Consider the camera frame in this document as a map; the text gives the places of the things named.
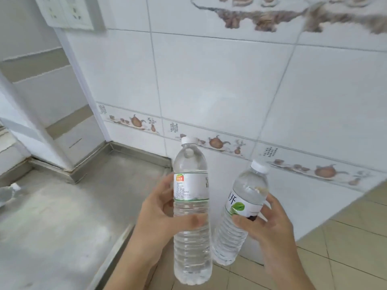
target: brown tree root illustration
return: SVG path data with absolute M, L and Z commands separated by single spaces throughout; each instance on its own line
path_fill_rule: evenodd
M 213 11 L 225 22 L 225 27 L 229 29 L 239 28 L 240 21 L 243 19 L 251 19 L 255 24 L 255 30 L 264 32 L 275 32 L 276 25 L 281 22 L 290 22 L 293 19 L 303 16 L 305 17 L 304 30 L 306 32 L 322 32 L 321 23 L 354 23 L 360 24 L 371 33 L 380 34 L 387 33 L 387 16 L 382 14 L 359 15 L 353 13 L 333 13 L 325 8 L 326 2 L 316 3 L 302 12 L 287 11 L 287 10 L 271 10 L 271 11 L 233 11 L 228 9 L 198 6 L 191 0 L 191 3 L 200 10 Z

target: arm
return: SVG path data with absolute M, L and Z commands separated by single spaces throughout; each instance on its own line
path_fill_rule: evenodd
M 143 290 L 149 270 L 160 259 L 162 249 L 180 231 L 201 227 L 206 214 L 169 217 L 165 214 L 173 206 L 173 188 L 169 188 L 173 174 L 164 177 L 146 198 L 133 235 L 104 290 Z
M 316 290 L 305 273 L 297 253 L 293 225 L 279 201 L 267 196 L 271 209 L 264 205 L 261 213 L 267 221 L 254 222 L 233 215 L 235 225 L 244 229 L 261 246 L 265 269 L 272 276 L 278 290 Z

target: green leaf on label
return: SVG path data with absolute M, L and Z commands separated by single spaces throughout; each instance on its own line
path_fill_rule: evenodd
M 234 203 L 232 208 L 236 209 L 237 211 L 243 211 L 244 210 L 244 204 L 243 203 Z
M 230 207 L 230 214 L 238 214 L 238 212 L 233 207 Z

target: person's right hand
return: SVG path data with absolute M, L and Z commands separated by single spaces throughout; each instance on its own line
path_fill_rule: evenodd
M 282 205 L 271 194 L 267 199 L 271 209 L 264 205 L 261 213 L 267 221 L 258 217 L 251 221 L 243 216 L 233 215 L 236 226 L 247 231 L 261 246 L 266 271 L 276 277 L 304 273 L 294 240 L 293 225 Z

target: stainless steel counter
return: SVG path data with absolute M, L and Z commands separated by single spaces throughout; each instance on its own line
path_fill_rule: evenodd
M 31 171 L 0 208 L 0 288 L 94 289 L 164 172 L 117 152 L 77 185 Z

